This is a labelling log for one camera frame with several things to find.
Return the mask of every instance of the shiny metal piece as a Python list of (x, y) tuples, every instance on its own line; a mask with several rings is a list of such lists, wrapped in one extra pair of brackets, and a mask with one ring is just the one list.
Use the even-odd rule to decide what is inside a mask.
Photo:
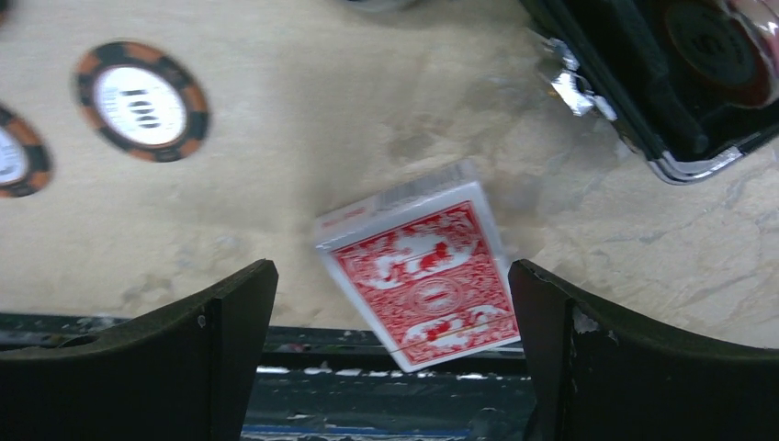
[(616, 121), (617, 115), (608, 101), (596, 95), (590, 82), (579, 75), (579, 60), (564, 41), (548, 38), (534, 29), (529, 31), (536, 50), (542, 60), (536, 65), (541, 79), (551, 86), (551, 91), (570, 108), (577, 117), (583, 117), (594, 108), (609, 121)]

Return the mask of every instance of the deck of playing cards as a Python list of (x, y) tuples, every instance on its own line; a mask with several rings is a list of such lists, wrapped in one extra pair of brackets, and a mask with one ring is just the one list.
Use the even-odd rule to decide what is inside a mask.
[(520, 339), (471, 161), (324, 215), (315, 233), (328, 271), (403, 370)]

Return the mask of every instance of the beige stone surface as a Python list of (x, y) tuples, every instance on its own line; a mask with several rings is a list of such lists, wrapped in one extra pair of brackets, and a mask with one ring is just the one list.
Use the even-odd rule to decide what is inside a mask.
[[(776, 144), (663, 184), (610, 126), (543, 92), (515, 0), (382, 17), (322, 0), (18, 3), (0, 101), (56, 176), (0, 200), (0, 311), (135, 316), (267, 257), (275, 324), (365, 328), (312, 249), (313, 218), (473, 157), (514, 256), (670, 324), (779, 347)], [(194, 73), (213, 117), (200, 152), (148, 164), (87, 127), (73, 68), (115, 39)]]

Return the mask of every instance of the blue line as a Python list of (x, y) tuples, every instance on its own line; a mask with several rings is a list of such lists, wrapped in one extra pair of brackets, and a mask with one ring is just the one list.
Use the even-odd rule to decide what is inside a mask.
[(284, 425), (260, 425), (245, 424), (243, 432), (248, 434), (301, 434), (301, 435), (393, 435), (393, 436), (436, 436), (436, 437), (460, 437), (470, 434), (463, 430), (424, 430), (412, 432), (391, 432), (389, 430), (374, 429), (372, 427), (328, 427), (324, 432), (308, 427), (293, 427)]

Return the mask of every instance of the red and white card back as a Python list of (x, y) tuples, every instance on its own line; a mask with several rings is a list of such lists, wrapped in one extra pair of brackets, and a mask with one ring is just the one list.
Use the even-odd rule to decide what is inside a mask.
[(519, 340), (500, 235), (462, 161), (317, 220), (328, 271), (407, 372)]

